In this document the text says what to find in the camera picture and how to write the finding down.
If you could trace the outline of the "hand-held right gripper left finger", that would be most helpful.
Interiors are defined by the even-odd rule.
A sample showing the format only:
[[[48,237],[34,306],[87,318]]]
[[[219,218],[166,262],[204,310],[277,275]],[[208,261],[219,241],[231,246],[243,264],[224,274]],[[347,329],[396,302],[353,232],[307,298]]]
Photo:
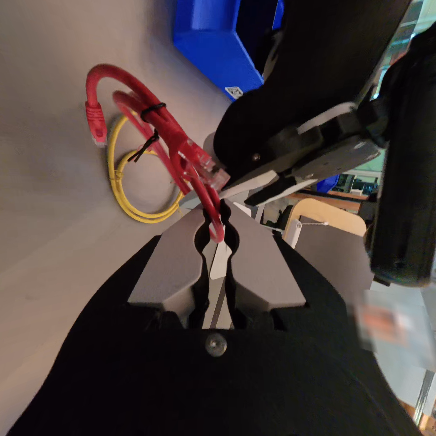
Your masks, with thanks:
[[[204,264],[194,239],[205,224],[197,207],[161,235],[128,298],[130,305],[174,312],[181,319],[190,316],[196,306],[193,287]]]

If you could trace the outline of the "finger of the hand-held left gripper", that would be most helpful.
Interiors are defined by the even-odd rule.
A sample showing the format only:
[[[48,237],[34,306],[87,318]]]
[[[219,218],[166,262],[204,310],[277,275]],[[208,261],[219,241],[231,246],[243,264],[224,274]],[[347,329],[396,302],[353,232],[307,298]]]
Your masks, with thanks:
[[[291,170],[281,172],[274,183],[249,196],[245,203],[260,206],[286,197],[371,161],[381,154],[381,150],[371,139],[352,136],[313,155],[312,160],[304,160]]]
[[[219,198],[225,199],[235,196],[239,193],[262,188],[267,184],[271,183],[271,181],[273,181],[276,177],[277,177],[277,173],[273,170],[265,172],[264,174],[256,176],[248,181],[238,183],[232,187],[224,188],[219,194]]]

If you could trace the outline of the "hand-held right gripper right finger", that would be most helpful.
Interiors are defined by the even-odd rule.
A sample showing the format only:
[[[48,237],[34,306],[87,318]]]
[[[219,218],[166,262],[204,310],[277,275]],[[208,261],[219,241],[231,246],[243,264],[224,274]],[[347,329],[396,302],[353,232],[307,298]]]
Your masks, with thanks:
[[[227,261],[225,293],[232,319],[254,319],[274,309],[303,307],[306,299],[273,233],[228,199],[221,200]]]

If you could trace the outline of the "blue plastic bin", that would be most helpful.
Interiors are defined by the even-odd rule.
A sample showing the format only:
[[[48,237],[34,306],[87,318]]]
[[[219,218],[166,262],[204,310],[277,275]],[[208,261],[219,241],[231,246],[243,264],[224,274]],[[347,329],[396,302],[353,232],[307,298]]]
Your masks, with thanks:
[[[263,85],[256,51],[280,28],[284,1],[179,0],[173,44],[232,101]]]

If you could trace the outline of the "small blue bin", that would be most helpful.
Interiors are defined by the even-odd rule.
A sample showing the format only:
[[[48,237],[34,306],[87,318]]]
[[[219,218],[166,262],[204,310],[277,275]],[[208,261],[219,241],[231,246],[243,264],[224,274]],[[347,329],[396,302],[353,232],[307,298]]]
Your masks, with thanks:
[[[318,193],[328,193],[333,188],[336,187],[340,178],[340,174],[328,177],[324,180],[317,182],[317,192]]]

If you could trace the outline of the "brown-edged table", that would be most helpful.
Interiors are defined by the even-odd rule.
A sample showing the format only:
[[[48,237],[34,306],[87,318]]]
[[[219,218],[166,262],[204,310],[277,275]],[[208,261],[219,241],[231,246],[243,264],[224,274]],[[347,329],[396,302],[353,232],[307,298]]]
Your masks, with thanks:
[[[368,196],[356,196],[340,192],[320,193],[310,190],[300,190],[287,195],[286,198],[298,201],[303,199],[315,199],[341,210],[357,214],[361,208],[361,204],[367,201]]]

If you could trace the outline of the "black twist tie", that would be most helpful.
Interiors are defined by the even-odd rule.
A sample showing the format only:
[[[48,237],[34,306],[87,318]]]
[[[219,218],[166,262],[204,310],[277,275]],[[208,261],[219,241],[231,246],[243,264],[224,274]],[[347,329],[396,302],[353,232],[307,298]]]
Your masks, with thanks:
[[[149,148],[159,140],[159,132],[157,129],[154,129],[153,135],[149,139],[147,139],[145,144],[128,159],[128,162],[134,161],[136,163],[141,158],[141,156],[145,153],[148,153]]]

